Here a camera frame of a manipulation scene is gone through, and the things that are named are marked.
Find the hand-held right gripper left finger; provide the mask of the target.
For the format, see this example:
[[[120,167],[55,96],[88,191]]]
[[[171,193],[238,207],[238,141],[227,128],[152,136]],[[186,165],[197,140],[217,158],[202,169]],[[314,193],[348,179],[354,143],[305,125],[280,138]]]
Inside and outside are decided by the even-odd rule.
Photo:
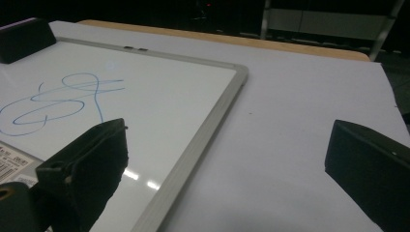
[[[128,165],[126,129],[123,119],[96,125],[36,168],[42,228],[91,230]]]

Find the grey framed whiteboard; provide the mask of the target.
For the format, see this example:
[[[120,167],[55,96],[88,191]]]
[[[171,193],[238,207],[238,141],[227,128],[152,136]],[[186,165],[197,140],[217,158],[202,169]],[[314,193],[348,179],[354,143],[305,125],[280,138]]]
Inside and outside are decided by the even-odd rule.
[[[95,125],[125,124],[128,167],[90,232],[156,232],[248,69],[60,39],[0,64],[0,141],[40,160]]]

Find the grey metal stand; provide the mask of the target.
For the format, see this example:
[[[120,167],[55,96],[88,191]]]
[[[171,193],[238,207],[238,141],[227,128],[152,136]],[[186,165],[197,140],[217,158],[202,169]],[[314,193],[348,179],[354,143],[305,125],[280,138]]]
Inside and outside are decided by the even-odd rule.
[[[269,30],[279,30],[372,41],[368,58],[375,61],[406,0],[391,1],[385,14],[349,14],[278,9],[271,7],[273,0],[265,0],[260,39],[266,40]]]

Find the black whiteboard eraser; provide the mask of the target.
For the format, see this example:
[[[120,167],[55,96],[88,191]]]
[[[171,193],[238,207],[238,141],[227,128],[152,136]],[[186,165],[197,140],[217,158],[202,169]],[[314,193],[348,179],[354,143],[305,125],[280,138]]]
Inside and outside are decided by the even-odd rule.
[[[11,64],[56,43],[48,24],[41,18],[27,18],[0,27],[0,63]]]

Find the white table cover sheet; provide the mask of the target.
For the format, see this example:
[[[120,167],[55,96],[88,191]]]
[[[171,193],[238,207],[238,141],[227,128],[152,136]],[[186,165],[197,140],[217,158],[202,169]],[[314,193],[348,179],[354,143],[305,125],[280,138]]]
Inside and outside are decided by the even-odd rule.
[[[248,67],[163,232],[381,232],[324,170],[338,119],[410,146],[388,78],[364,54],[96,20],[51,27],[61,37]]]

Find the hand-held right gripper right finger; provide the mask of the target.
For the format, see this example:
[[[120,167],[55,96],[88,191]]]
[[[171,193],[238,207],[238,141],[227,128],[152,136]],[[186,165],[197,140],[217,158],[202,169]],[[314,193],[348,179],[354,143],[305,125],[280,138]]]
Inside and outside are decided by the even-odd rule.
[[[410,148],[336,120],[325,172],[384,232],[410,232]]]

